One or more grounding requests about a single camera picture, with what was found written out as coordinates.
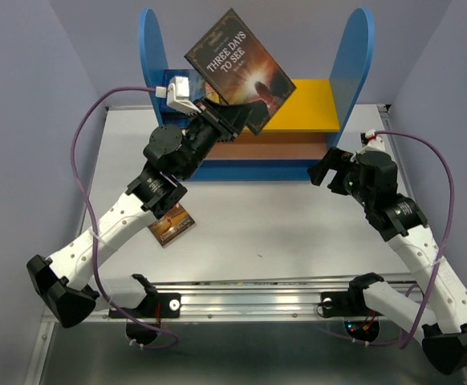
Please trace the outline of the brown book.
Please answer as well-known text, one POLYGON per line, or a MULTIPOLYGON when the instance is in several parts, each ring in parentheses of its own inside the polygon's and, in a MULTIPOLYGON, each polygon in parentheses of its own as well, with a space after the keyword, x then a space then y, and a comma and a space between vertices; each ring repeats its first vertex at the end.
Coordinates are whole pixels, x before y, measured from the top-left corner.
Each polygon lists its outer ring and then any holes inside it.
POLYGON ((161 247, 169 245, 196 224, 182 204, 176 204, 161 219, 148 226, 161 247))

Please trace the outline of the Animal Farm book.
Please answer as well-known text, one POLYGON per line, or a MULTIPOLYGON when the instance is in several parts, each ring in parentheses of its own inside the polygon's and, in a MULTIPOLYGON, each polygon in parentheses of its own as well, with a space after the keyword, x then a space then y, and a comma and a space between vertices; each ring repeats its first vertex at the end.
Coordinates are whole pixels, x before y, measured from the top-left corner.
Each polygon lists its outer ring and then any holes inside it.
POLYGON ((198 113, 197 102, 209 99, 221 102, 221 97, 196 70, 164 70, 162 85, 157 87, 161 114, 190 117, 198 113))

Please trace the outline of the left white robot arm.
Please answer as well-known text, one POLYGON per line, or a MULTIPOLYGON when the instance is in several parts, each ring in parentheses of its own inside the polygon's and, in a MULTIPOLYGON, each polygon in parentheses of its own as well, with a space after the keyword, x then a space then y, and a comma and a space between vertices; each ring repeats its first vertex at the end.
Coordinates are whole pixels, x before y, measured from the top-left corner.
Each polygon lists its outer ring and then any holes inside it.
POLYGON ((95 310, 104 288, 92 289, 89 281, 99 267, 172 209, 187 192, 182 181, 198 170, 216 144, 236 140, 260 107, 261 101, 225 105, 197 100, 186 128, 164 124, 152 131, 141 173, 101 218, 91 213, 90 228, 74 241, 27 262, 35 292, 62 326, 76 326, 95 310))

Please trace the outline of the Three Days to See book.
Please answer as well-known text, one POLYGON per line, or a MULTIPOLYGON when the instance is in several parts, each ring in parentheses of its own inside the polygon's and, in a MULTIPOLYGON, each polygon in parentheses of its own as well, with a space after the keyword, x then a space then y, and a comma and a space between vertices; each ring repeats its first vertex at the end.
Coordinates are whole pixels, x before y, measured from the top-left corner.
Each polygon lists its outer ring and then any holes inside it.
POLYGON ((253 105, 247 127, 256 134, 296 89, 233 9, 189 49, 185 59, 227 104, 253 105))

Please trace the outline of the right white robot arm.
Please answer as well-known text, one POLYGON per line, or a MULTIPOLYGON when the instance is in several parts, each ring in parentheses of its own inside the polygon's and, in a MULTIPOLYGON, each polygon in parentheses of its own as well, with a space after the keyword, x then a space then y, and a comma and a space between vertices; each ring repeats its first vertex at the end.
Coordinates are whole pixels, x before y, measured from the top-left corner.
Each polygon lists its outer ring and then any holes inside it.
POLYGON ((321 185, 330 170, 335 175, 328 188, 361 204, 369 225, 408 267, 428 306, 419 315, 418 303, 374 273, 354 278, 347 292, 332 296, 331 304, 359 315, 374 310, 408 330, 443 375, 467 367, 467 288, 416 202, 399 193, 396 163, 384 151, 352 154, 331 148, 307 173, 313 185, 321 185))

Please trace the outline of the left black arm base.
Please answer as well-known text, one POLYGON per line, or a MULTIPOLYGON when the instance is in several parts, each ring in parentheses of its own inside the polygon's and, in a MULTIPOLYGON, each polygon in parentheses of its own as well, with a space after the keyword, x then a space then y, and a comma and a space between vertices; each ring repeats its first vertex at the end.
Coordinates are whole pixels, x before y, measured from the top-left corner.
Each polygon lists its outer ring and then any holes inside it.
POLYGON ((179 338, 162 325, 165 319, 177 319, 181 312, 181 294, 161 293, 142 274, 133 274, 132 279, 140 292, 120 295, 120 310, 111 306, 108 316, 124 319, 125 334, 131 346, 141 350, 164 349, 175 345, 179 338))

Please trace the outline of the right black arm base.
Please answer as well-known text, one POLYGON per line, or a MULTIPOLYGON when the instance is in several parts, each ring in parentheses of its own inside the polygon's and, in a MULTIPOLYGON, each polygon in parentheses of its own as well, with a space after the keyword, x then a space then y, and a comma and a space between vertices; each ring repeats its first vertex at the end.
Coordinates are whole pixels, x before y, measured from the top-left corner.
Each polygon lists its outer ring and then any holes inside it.
POLYGON ((365 302, 363 292, 370 285, 383 282, 375 273, 353 278, 345 291, 327 291, 320 294, 316 313, 322 318, 344 317, 348 336, 362 342, 375 342, 380 333, 379 313, 371 310, 365 302))

